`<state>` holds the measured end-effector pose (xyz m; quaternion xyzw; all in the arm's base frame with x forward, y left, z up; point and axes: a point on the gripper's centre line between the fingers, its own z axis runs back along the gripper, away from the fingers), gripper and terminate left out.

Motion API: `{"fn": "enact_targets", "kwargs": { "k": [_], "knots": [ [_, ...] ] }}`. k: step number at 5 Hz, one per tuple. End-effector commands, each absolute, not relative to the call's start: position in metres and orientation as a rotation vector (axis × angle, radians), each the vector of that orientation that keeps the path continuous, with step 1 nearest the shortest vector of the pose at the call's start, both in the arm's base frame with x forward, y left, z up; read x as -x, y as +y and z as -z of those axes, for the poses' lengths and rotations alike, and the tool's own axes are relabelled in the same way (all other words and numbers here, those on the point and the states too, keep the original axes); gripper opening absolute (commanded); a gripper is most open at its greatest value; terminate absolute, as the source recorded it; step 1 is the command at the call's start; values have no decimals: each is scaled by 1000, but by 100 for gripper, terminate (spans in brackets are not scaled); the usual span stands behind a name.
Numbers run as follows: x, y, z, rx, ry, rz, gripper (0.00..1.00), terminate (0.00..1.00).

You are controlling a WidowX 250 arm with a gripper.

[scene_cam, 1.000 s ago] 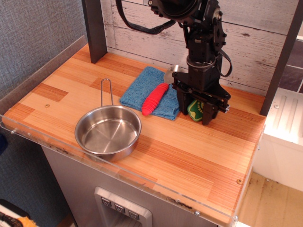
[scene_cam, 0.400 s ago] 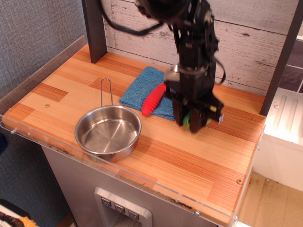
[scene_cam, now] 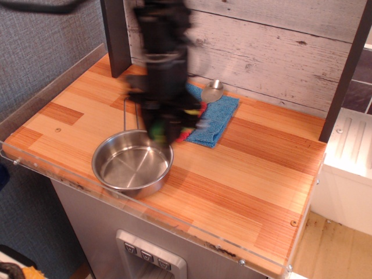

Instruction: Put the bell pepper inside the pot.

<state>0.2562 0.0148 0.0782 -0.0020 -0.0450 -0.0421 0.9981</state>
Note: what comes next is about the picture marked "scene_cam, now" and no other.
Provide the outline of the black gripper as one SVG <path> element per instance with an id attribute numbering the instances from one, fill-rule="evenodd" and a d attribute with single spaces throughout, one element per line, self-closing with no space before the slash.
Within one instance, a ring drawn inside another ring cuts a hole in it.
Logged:
<path id="1" fill-rule="evenodd" d="M 165 123 L 165 136 L 172 144 L 182 128 L 196 128 L 201 103 L 186 89 L 188 60 L 185 57 L 152 56 L 146 61 L 146 75 L 128 75 L 130 98 L 141 107 L 145 129 L 156 141 L 157 121 Z"/>

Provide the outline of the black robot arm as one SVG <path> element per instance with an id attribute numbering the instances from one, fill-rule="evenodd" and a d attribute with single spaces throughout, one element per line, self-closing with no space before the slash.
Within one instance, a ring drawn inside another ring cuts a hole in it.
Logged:
<path id="1" fill-rule="evenodd" d="M 183 1 L 145 1 L 134 8 L 143 39 L 146 74 L 127 77 L 150 139 L 170 145 L 196 128 L 205 110 L 187 90 L 191 15 Z"/>

